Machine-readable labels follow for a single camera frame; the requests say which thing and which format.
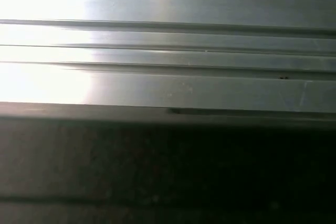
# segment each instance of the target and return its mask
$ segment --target scratch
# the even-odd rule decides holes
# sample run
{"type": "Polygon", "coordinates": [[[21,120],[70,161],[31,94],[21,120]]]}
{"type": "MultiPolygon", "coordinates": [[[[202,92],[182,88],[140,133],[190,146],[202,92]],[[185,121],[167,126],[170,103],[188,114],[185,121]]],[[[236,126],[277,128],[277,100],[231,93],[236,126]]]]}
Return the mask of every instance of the scratch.
{"type": "Polygon", "coordinates": [[[301,99],[300,99],[299,107],[302,107],[303,102],[305,101],[307,84],[308,84],[308,82],[306,81],[305,84],[304,84],[304,86],[303,86],[303,91],[302,91],[302,94],[301,94],[301,99]]]}

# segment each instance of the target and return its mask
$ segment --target metal surface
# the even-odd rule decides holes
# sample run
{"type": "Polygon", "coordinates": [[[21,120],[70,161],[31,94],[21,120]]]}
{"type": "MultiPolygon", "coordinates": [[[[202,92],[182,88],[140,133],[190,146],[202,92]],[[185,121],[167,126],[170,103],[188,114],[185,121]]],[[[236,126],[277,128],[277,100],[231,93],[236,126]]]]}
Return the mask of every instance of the metal surface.
{"type": "Polygon", "coordinates": [[[336,113],[335,6],[0,0],[0,102],[336,113]]]}

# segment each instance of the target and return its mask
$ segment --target metal strip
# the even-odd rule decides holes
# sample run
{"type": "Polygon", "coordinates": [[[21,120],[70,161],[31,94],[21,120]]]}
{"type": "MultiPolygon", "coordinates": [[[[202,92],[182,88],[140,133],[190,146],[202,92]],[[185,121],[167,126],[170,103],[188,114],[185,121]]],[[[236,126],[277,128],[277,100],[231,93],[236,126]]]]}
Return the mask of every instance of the metal strip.
{"type": "Polygon", "coordinates": [[[0,64],[0,101],[336,113],[334,81],[67,70],[0,64]]]}
{"type": "Polygon", "coordinates": [[[234,52],[1,46],[0,61],[336,72],[335,57],[234,52]]]}
{"type": "Polygon", "coordinates": [[[336,0],[0,0],[0,5],[0,19],[336,29],[336,0]]]}
{"type": "Polygon", "coordinates": [[[242,51],[334,56],[334,39],[111,31],[109,28],[0,25],[0,45],[242,51]]]}

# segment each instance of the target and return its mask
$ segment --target corrugated metal panel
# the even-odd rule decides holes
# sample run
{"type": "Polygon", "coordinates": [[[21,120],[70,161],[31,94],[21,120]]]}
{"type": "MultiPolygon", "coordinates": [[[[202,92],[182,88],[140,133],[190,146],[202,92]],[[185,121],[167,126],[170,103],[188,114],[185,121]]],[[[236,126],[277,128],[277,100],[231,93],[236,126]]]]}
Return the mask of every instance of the corrugated metal panel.
{"type": "Polygon", "coordinates": [[[0,6],[0,102],[336,112],[336,0],[0,6]]]}

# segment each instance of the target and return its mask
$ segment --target dark floor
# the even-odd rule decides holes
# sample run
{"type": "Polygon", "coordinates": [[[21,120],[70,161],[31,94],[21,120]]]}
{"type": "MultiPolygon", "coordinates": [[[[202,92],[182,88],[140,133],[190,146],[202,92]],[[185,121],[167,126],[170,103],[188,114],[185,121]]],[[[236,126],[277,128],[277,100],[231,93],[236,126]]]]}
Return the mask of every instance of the dark floor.
{"type": "Polygon", "coordinates": [[[336,223],[335,136],[1,119],[0,223],[336,223]]]}

